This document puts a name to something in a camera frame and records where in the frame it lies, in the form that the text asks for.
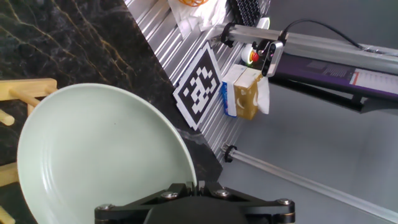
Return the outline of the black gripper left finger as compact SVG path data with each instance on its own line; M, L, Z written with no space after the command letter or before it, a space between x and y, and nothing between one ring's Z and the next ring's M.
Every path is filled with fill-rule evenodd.
M196 196L196 186L193 182L171 184L165 190L126 205L102 204L95 208L95 224L144 223L146 216L156 205L190 196Z

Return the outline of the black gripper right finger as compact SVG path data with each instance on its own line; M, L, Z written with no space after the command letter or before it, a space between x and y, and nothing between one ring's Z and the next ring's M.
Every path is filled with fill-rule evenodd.
M266 201L223 187L218 182L199 182L198 195L236 207L249 223L259 223L260 218L265 218L267 223L295 223L295 202L291 199Z

